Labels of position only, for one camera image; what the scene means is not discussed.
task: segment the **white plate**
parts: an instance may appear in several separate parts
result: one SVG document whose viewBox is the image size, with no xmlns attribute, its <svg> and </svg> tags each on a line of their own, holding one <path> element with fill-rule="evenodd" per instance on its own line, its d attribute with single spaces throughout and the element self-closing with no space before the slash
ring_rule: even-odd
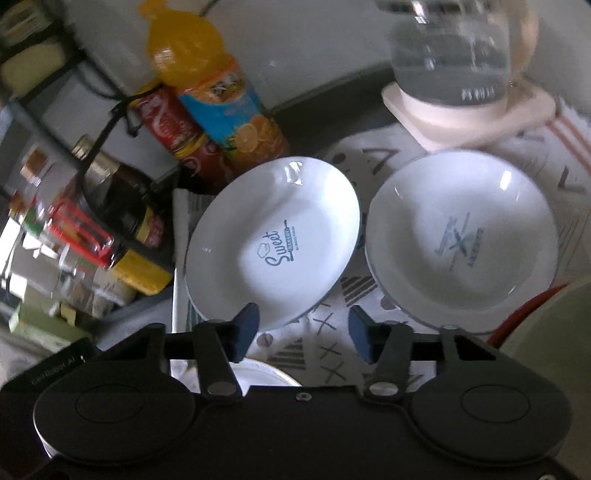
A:
<svg viewBox="0 0 591 480">
<path fill-rule="evenodd" d="M 230 184 L 197 224 L 186 260 L 191 301 L 205 319 L 231 320 L 247 303 L 261 331 L 322 301 L 358 242 L 353 186 L 315 158 L 265 163 Z"/>
<path fill-rule="evenodd" d="M 369 267 L 424 324 L 484 334 L 546 290 L 558 236 L 544 195 L 491 155 L 450 151 L 395 173 L 372 201 Z"/>
<path fill-rule="evenodd" d="M 246 395 L 253 385 L 262 387 L 301 387 L 296 380 L 278 368 L 245 358 L 239 364 L 230 364 L 236 380 L 240 384 L 242 394 Z M 194 367 L 189 368 L 179 379 L 190 391 L 200 393 L 199 379 Z"/>
<path fill-rule="evenodd" d="M 558 461 L 591 480 L 591 280 L 556 294 L 515 330 L 501 351 L 559 386 L 573 425 Z"/>
</svg>

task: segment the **orange juice bottle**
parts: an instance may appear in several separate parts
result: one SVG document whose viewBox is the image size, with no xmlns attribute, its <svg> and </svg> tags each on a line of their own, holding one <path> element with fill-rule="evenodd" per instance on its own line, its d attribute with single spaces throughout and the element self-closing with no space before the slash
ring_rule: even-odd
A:
<svg viewBox="0 0 591 480">
<path fill-rule="evenodd" d="M 192 117 L 224 149 L 239 173 L 285 157 L 289 147 L 221 35 L 205 18 L 145 0 L 148 55 L 161 80 L 177 89 Z"/>
</svg>

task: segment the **red can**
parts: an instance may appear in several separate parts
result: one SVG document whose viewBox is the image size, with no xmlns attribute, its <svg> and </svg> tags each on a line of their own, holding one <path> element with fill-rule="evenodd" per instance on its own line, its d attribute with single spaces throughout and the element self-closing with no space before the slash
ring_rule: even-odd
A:
<svg viewBox="0 0 591 480">
<path fill-rule="evenodd" d="M 157 84 L 154 81 L 139 93 L 147 92 Z M 163 86 L 132 106 L 144 125 L 182 163 L 185 174 L 198 178 L 200 184 L 207 187 L 208 192 L 198 193 L 219 193 L 234 179 L 222 150 L 185 110 L 173 88 Z"/>
</svg>

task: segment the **red label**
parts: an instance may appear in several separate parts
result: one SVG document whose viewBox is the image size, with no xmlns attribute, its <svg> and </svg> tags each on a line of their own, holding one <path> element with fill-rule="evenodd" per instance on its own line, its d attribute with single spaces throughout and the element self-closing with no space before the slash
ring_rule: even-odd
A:
<svg viewBox="0 0 591 480">
<path fill-rule="evenodd" d="M 164 86 L 142 98 L 135 108 L 145 126 L 172 152 L 203 135 L 201 127 L 191 118 L 170 87 Z"/>
<path fill-rule="evenodd" d="M 150 232 L 144 245 L 148 248 L 158 248 L 162 244 L 162 238 L 164 236 L 164 222 L 159 216 L 154 215 L 148 220 L 148 226 L 150 227 Z"/>
<path fill-rule="evenodd" d="M 225 187 L 234 174 L 222 150 L 210 139 L 203 141 L 194 151 L 183 156 L 181 163 L 216 189 Z"/>
</svg>

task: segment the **metal screw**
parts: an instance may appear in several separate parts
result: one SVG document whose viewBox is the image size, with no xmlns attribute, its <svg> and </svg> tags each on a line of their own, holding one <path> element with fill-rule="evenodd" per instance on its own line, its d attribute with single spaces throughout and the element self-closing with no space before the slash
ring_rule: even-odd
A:
<svg viewBox="0 0 591 480">
<path fill-rule="evenodd" d="M 370 386 L 369 391 L 376 397 L 393 397 L 400 389 L 393 383 L 378 382 Z"/>
<path fill-rule="evenodd" d="M 216 397 L 230 397 L 236 393 L 236 385 L 228 382 L 216 382 L 209 385 L 207 391 Z"/>
<path fill-rule="evenodd" d="M 310 401 L 310 400 L 312 400 L 312 395 L 310 395 L 309 393 L 306 393 L 306 392 L 302 392 L 302 393 L 298 393 L 295 396 L 295 399 L 297 401 Z"/>
</svg>

